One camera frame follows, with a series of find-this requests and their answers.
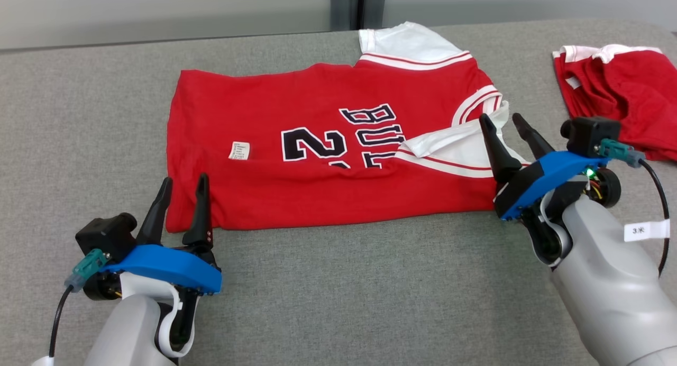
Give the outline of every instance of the gray wall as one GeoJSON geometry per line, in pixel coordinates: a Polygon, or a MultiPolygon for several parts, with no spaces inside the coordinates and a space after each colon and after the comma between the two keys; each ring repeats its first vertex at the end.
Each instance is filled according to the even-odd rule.
{"type": "Polygon", "coordinates": [[[677,0],[386,0],[384,26],[409,20],[430,26],[612,17],[677,31],[677,0]]]}
{"type": "Polygon", "coordinates": [[[330,0],[0,0],[0,49],[328,31],[330,0]]]}

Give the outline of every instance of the white sleeve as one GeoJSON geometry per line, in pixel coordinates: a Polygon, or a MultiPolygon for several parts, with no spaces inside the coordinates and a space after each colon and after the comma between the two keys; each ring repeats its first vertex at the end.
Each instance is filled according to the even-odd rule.
{"type": "MultiPolygon", "coordinates": [[[[520,163],[528,163],[503,141],[501,128],[508,122],[508,102],[489,113],[496,126],[496,135],[508,153],[520,163]]],[[[457,174],[464,177],[491,177],[491,163],[487,154],[484,136],[479,120],[472,120],[456,127],[430,132],[406,140],[399,147],[395,157],[426,168],[457,174]]]]}
{"type": "Polygon", "coordinates": [[[435,62],[466,53],[439,34],[413,22],[387,29],[360,30],[362,53],[435,62]]]}

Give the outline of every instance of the teal connector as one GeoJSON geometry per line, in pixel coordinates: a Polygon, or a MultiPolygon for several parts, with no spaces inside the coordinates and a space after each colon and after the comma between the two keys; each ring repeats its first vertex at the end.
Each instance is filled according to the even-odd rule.
{"type": "Polygon", "coordinates": [[[612,139],[602,139],[597,153],[610,159],[621,160],[633,168],[639,168],[641,166],[639,160],[646,159],[643,152],[635,151],[633,147],[612,139]]]}
{"type": "Polygon", "coordinates": [[[87,279],[99,272],[108,263],[110,257],[106,256],[99,248],[94,248],[73,268],[73,273],[63,282],[63,285],[65,287],[73,286],[72,293],[80,291],[87,279]]]}

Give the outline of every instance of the clothing label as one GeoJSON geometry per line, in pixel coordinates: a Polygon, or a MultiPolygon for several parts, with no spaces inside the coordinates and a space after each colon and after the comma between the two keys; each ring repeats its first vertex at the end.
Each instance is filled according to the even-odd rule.
{"type": "Polygon", "coordinates": [[[233,142],[233,149],[230,149],[229,159],[232,160],[246,160],[249,158],[249,143],[248,142],[233,142]]]}
{"type": "Polygon", "coordinates": [[[570,78],[565,79],[565,81],[566,81],[566,82],[569,84],[569,86],[571,86],[571,88],[573,88],[573,89],[577,89],[578,87],[581,86],[581,81],[578,80],[577,77],[570,77],[570,78]]]}
{"type": "Polygon", "coordinates": [[[624,239],[626,242],[646,239],[664,239],[670,236],[670,219],[660,222],[640,222],[626,224],[624,239]]]}

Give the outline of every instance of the wires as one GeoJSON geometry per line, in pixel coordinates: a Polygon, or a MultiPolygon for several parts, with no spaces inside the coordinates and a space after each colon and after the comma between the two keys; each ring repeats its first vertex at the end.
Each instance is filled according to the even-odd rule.
{"type": "MultiPolygon", "coordinates": [[[[656,172],[653,171],[653,168],[651,168],[651,166],[648,165],[648,163],[646,163],[644,159],[640,159],[639,163],[646,169],[646,171],[648,171],[649,175],[651,175],[651,178],[653,179],[653,183],[656,184],[656,188],[658,189],[658,195],[661,198],[661,205],[663,205],[663,217],[665,219],[670,219],[670,211],[667,207],[667,198],[665,198],[665,191],[663,191],[661,181],[658,179],[656,172]]],[[[663,255],[661,256],[661,262],[658,263],[658,277],[661,276],[661,274],[663,273],[663,268],[665,268],[665,262],[667,262],[667,250],[669,248],[670,248],[670,238],[663,239],[663,255]]]]}
{"type": "Polygon", "coordinates": [[[59,330],[59,320],[61,320],[61,311],[63,310],[63,304],[66,303],[66,298],[70,292],[73,291],[73,286],[70,285],[66,287],[66,290],[63,291],[61,299],[59,300],[59,305],[56,306],[56,313],[54,315],[54,324],[51,326],[51,339],[49,340],[49,358],[54,358],[54,349],[56,347],[56,332],[59,330]]]}
{"type": "Polygon", "coordinates": [[[595,194],[597,194],[597,197],[599,200],[602,200],[602,193],[599,191],[600,187],[599,184],[596,183],[595,181],[590,181],[590,190],[594,190],[595,194]]]}

